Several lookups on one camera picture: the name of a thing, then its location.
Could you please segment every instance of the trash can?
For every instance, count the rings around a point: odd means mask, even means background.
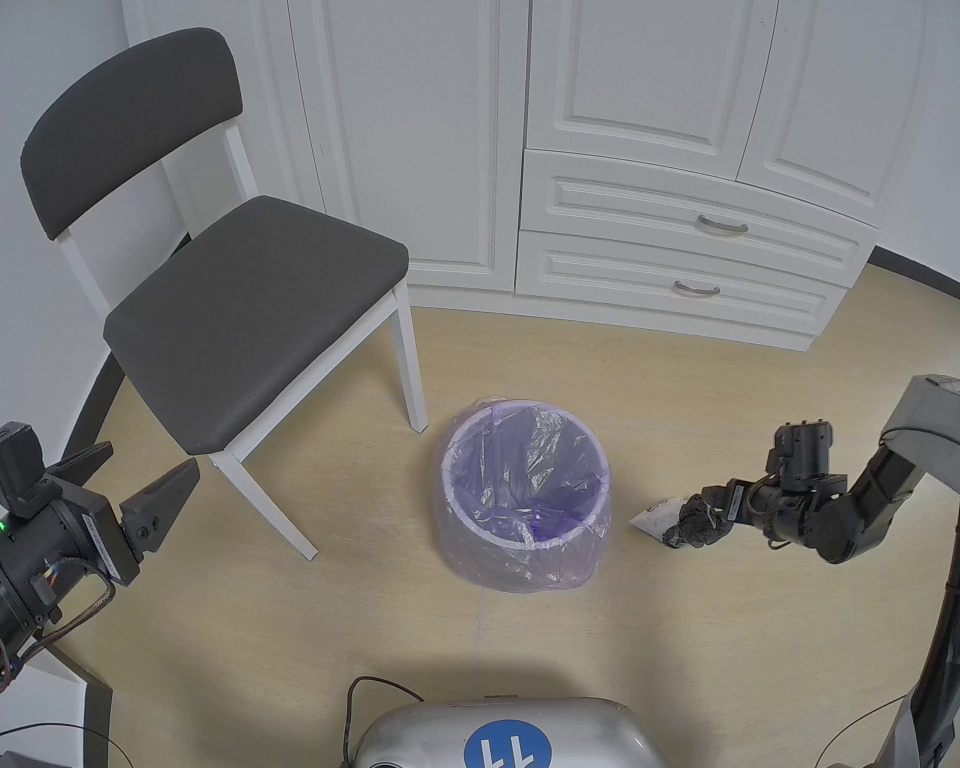
[[[582,421],[554,405],[474,403],[441,439],[434,494],[444,554],[484,587],[578,587],[607,545],[607,457]]]

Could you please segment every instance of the chair seat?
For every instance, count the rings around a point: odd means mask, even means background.
[[[191,455],[223,450],[407,273],[406,248],[256,197],[110,312],[104,339]]]

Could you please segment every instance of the chair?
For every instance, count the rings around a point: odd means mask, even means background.
[[[104,319],[104,339],[188,454],[213,464],[312,560],[316,548],[243,460],[324,377],[390,319],[410,423],[426,408],[404,246],[318,211],[258,196],[235,118],[233,56],[213,30],[133,46],[44,112],[20,166],[36,216]],[[70,227],[201,132],[223,132],[244,202],[111,307]]]

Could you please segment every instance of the chair backrest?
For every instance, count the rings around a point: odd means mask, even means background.
[[[96,67],[47,109],[20,169],[47,237],[200,133],[243,111],[220,33],[188,29],[134,45]]]

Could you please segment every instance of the drawer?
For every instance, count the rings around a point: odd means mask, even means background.
[[[846,289],[703,252],[522,231],[516,292],[817,335]]]
[[[520,228],[706,253],[846,287],[878,234],[839,213],[736,181],[536,150],[524,153]]]

